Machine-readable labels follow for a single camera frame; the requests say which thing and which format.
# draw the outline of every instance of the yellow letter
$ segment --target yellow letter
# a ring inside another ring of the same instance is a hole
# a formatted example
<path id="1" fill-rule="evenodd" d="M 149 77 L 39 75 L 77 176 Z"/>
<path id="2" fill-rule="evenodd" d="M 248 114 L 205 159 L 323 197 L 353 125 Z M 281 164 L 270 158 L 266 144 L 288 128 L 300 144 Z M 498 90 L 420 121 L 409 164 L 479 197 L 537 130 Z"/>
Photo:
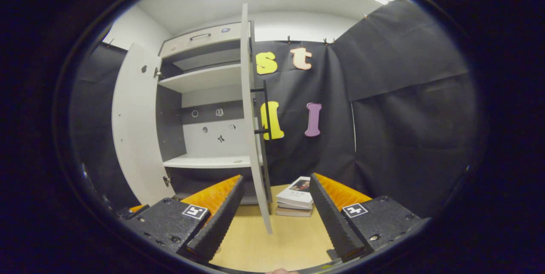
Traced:
<path id="1" fill-rule="evenodd" d="M 276 72 L 278 64 L 275 61 L 275 55 L 272 52 L 262 52 L 255 56 L 255 62 L 257 63 L 257 73 L 260 75 L 270 74 Z"/>
<path id="2" fill-rule="evenodd" d="M 278 123 L 278 114 L 276 113 L 276 109 L 278 109 L 278 103 L 276 101 L 269 101 L 269 118 L 271 121 L 271 135 L 273 140 L 275 138 L 284 137 L 284 132 L 280 130 L 280 123 Z M 269 128 L 267 124 L 267 109 L 265 108 L 265 103 L 261 105 L 261 124 L 263 124 L 264 129 Z M 265 140 L 269 140 L 269 134 L 263 134 L 263 138 L 265 138 Z"/>
<path id="3" fill-rule="evenodd" d="M 305 47 L 300 47 L 290 50 L 293 53 L 293 65 L 298 69 L 310 69 L 312 65 L 306 63 L 306 57 L 312 57 L 310 52 L 306 51 Z"/>

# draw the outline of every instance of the book cover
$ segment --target book cover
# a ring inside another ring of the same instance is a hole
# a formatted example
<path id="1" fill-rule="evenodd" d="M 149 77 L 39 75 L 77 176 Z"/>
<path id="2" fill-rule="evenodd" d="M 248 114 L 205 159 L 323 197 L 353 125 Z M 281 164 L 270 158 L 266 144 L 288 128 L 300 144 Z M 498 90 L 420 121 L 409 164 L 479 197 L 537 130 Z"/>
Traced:
<path id="1" fill-rule="evenodd" d="M 297 210 L 288 208 L 276 208 L 277 216 L 306 216 L 310 217 L 312 210 Z"/>
<path id="2" fill-rule="evenodd" d="M 278 202 L 278 206 L 280 208 L 299 209 L 299 210 L 312 210 L 314 208 L 314 204 L 311 204 L 308 207 L 302 207 L 302 206 L 291 205 L 286 202 Z"/>
<path id="3" fill-rule="evenodd" d="M 289 187 L 278 193 L 276 198 L 278 202 L 309 208 L 312 205 L 309 187 L 310 177 L 301 176 Z"/>

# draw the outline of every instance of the white shelf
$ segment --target white shelf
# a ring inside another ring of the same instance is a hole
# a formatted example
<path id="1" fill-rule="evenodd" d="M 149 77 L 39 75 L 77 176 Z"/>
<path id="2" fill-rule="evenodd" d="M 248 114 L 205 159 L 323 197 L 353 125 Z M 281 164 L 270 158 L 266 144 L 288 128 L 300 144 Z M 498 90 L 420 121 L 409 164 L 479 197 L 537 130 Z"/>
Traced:
<path id="1" fill-rule="evenodd" d="M 183 154 L 180 157 L 163 162 L 165 167 L 181 167 L 185 169 L 228 169 L 234 167 L 250 167 L 250 156 L 195 157 Z M 259 165 L 263 158 L 259 156 Z"/>
<path id="2" fill-rule="evenodd" d="M 160 86 L 179 93 L 240 84 L 240 64 L 197 70 L 159 82 Z"/>

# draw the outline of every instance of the open cabinet door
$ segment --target open cabinet door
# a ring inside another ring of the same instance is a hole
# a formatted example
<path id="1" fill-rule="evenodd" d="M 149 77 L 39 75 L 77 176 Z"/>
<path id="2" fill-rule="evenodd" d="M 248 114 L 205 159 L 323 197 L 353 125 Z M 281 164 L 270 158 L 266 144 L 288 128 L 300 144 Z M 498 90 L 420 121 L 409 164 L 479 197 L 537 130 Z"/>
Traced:
<path id="1" fill-rule="evenodd" d="M 161 159 L 155 124 L 155 97 L 161 58 L 133 43 L 113 91 L 112 132 L 117 160 L 141 204 L 175 195 Z"/>
<path id="2" fill-rule="evenodd" d="M 269 218 L 269 205 L 267 204 L 267 195 L 265 194 L 265 187 L 263 183 L 263 175 L 261 174 L 261 168 L 259 167 L 258 148 L 257 141 L 255 139 L 255 117 L 253 113 L 253 94 L 251 88 L 253 88 L 253 67 L 250 66 L 250 39 L 249 39 L 249 25 L 248 22 L 248 4 L 243 4 L 242 7 L 242 28 L 240 35 L 240 69 L 241 82 L 242 82 L 242 102 L 244 108 L 244 122 L 245 122 L 245 139 L 248 144 L 248 150 L 250 152 L 250 167 L 252 169 L 253 185 L 255 186 L 255 194 L 257 196 L 257 203 L 259 204 L 259 210 L 263 217 L 263 222 L 267 228 L 267 233 L 272 234 L 273 228 L 271 227 L 271 221 Z"/>

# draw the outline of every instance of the wooden floor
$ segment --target wooden floor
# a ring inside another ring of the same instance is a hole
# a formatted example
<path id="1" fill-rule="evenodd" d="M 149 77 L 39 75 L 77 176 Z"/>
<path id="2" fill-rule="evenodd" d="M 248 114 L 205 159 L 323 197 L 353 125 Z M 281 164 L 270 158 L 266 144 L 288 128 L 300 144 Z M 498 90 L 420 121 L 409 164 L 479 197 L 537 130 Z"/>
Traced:
<path id="1" fill-rule="evenodd" d="M 310 218 L 275 214 L 276 195 L 287 186 L 271 188 L 273 234 L 267 234 L 257 205 L 241 205 L 220 251 L 210 263 L 236 270 L 268 272 L 277 268 L 294 271 L 330 262 L 326 251 L 333 245 L 316 207 Z"/>

